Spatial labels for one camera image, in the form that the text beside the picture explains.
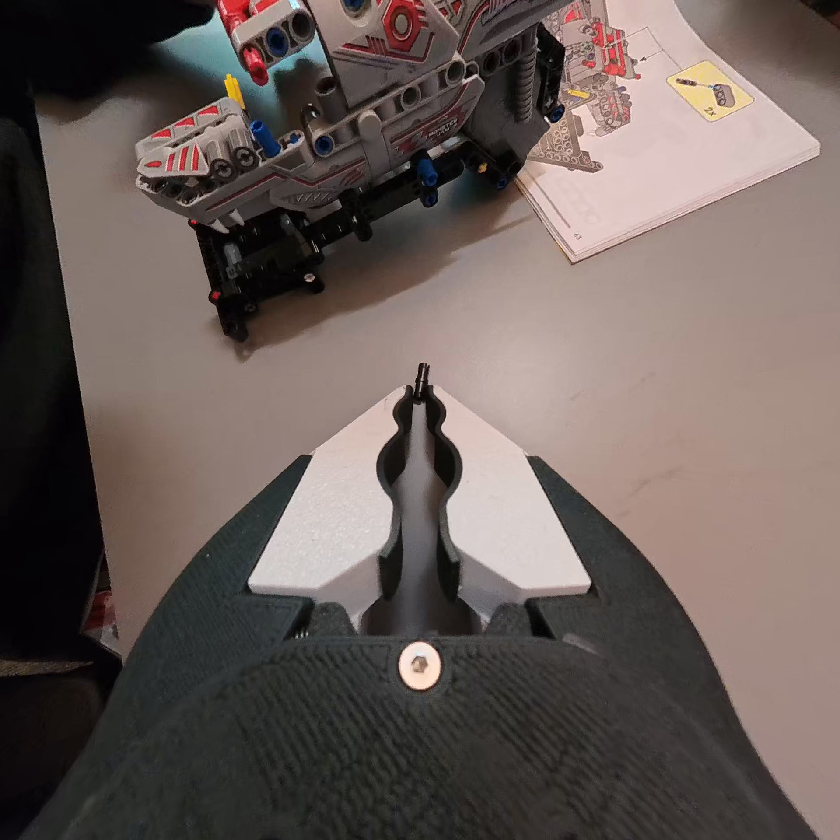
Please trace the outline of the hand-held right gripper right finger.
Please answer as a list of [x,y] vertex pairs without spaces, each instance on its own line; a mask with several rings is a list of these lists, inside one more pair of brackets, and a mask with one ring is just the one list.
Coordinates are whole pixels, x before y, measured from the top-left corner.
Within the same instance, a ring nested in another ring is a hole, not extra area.
[[437,515],[437,577],[482,621],[503,604],[583,595],[592,579],[528,454],[444,390],[425,390]]

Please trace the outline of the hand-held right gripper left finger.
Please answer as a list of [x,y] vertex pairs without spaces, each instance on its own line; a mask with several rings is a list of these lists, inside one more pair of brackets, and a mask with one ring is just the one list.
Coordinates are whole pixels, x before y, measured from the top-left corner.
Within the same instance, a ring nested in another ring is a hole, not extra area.
[[317,447],[248,578],[259,595],[337,603],[363,615],[402,573],[402,513],[413,389],[397,388]]

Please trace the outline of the red grey brick truck model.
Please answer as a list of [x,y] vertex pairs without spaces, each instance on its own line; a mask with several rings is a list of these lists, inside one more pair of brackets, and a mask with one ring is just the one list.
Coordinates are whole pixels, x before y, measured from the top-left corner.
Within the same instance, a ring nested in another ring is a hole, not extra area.
[[464,170],[496,189],[564,115],[564,46],[543,24],[563,2],[216,2],[240,66],[269,70],[317,39],[328,70],[284,134],[226,96],[135,145],[135,184],[188,219],[225,336],[260,303],[323,290],[323,250]]

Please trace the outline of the grey desk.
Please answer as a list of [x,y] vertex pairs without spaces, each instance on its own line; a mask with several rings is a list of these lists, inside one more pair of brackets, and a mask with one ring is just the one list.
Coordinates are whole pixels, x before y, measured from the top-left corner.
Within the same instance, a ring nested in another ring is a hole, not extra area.
[[518,191],[463,178],[343,241],[245,347],[187,223],[130,182],[209,81],[160,50],[97,98],[37,95],[122,655],[226,520],[425,361],[638,546],[838,838],[838,31],[799,2],[679,10],[816,160],[575,266]]

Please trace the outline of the small red item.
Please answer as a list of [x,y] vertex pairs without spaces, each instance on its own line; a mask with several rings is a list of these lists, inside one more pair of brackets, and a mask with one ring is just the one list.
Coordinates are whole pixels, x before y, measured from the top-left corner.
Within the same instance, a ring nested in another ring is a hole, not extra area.
[[110,584],[97,588],[81,632],[101,647],[117,650],[119,623]]

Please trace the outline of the open building instruction booklet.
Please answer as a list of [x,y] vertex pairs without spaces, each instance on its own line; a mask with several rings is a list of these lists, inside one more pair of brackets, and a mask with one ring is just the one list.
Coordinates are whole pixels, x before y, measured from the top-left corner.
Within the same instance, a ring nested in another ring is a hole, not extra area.
[[518,188],[572,263],[821,151],[675,2],[567,2],[543,24],[565,47],[564,114]]

